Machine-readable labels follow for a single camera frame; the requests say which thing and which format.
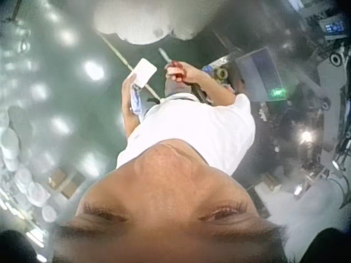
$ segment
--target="floor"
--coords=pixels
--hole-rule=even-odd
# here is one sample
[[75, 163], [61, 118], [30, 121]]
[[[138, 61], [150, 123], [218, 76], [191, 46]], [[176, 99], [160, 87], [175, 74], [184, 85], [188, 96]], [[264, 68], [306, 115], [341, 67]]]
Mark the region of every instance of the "floor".
[[[115, 34], [105, 37], [131, 66], [146, 58], [157, 68], [163, 68], [165, 62], [157, 51], [159, 47], [172, 59], [185, 60], [197, 67], [237, 48], [250, 52], [266, 45], [285, 59], [298, 61], [308, 57], [309, 47], [295, 30], [298, 20], [292, 9], [286, 8], [287, 1], [274, 0], [269, 4], [253, 1], [255, 5], [240, 1], [240, 10], [231, 6], [237, 1], [231, 1], [230, 8], [224, 6], [211, 28], [190, 41], [169, 36], [155, 44], [138, 46], [120, 40]], [[50, 205], [60, 211], [58, 222], [64, 222], [73, 216], [85, 190], [115, 168], [118, 153], [126, 147], [120, 87], [129, 69], [95, 32], [69, 15], [65, 7], [53, 8], [44, 2], [22, 1], [18, 18], [24, 22], [21, 28], [30, 30], [30, 49], [23, 54], [11, 55], [17, 51], [21, 33], [12, 24], [2, 25], [6, 38], [1, 42], [1, 52], [10, 55], [1, 61], [1, 66], [7, 66], [6, 72], [1, 72], [4, 89], [0, 91], [0, 108], [10, 108], [11, 118], [21, 120], [16, 128], [23, 149], [21, 159], [30, 167], [36, 181], [47, 184], [49, 174], [56, 168], [85, 176], [85, 182], [69, 201], [51, 192]], [[274, 20], [269, 13], [261, 12], [275, 4], [286, 13], [276, 13]], [[257, 19], [245, 17], [247, 12]], [[286, 43], [292, 47], [289, 51], [282, 48]], [[102, 69], [103, 76], [89, 76], [87, 66]], [[163, 97], [163, 82], [162, 71], [149, 82], [160, 97]], [[152, 97], [146, 89], [141, 96], [143, 101]], [[253, 105], [262, 136], [234, 174], [246, 188], [259, 183], [257, 174], [274, 166], [270, 131], [259, 118], [258, 109], [259, 105]], [[291, 238], [286, 252], [290, 258], [300, 259], [323, 228], [346, 229], [347, 221], [343, 219], [348, 218], [350, 205], [337, 209], [339, 189], [329, 182], [314, 187], [315, 191], [309, 191], [299, 201], [284, 192], [273, 195], [264, 185], [256, 187], [271, 214], [270, 220], [287, 225]], [[320, 191], [328, 191], [330, 195], [321, 197]]]

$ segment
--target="hand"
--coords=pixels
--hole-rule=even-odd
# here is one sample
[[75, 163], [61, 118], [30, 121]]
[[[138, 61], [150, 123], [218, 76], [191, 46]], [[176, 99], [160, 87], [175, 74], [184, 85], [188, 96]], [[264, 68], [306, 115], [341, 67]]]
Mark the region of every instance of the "hand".
[[137, 78], [137, 75], [133, 74], [131, 75], [130, 78], [126, 78], [122, 84], [122, 107], [125, 107], [128, 110], [132, 106], [131, 88], [136, 78]]
[[179, 62], [183, 68], [178, 68], [178, 67], [168, 67], [166, 66], [167, 68], [167, 74], [166, 74], [166, 78], [169, 78], [173, 81], [177, 81], [177, 82], [180, 82], [182, 81], [181, 78], [176, 78], [175, 77], [175, 74], [182, 74], [184, 75], [184, 70], [186, 71], [186, 76], [185, 78], [183, 79], [184, 82], [188, 82], [188, 83], [197, 83], [198, 79], [204, 75], [204, 73], [189, 65], [188, 63], [185, 63], [185, 62]]

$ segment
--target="white card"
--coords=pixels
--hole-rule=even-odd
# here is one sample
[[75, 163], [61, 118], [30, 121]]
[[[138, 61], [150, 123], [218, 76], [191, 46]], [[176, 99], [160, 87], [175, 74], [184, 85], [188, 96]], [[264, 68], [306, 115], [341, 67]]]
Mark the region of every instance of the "white card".
[[134, 84], [140, 88], [145, 87], [150, 78], [157, 71], [157, 67], [148, 62], [146, 59], [141, 59], [135, 69], [129, 74], [128, 78], [132, 74], [136, 74], [137, 78], [134, 81]]

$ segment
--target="skin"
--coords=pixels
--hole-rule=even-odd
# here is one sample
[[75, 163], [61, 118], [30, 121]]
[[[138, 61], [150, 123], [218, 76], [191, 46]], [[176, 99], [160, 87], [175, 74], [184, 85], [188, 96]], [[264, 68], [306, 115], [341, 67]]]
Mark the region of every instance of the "skin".
[[275, 249], [254, 239], [275, 226], [247, 192], [181, 140], [162, 141], [98, 181], [69, 226], [99, 231], [58, 239], [56, 255], [72, 262], [257, 262]]

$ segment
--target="white polo shirt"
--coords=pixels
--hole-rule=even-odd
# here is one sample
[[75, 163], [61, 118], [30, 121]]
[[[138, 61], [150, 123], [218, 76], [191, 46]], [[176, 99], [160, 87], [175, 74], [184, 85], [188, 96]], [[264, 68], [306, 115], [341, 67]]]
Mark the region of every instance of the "white polo shirt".
[[188, 93], [166, 98], [150, 109], [128, 139], [117, 168], [156, 143], [169, 139], [187, 142], [207, 163], [232, 175], [254, 141], [255, 123], [250, 101], [240, 94], [230, 106], [212, 107]]

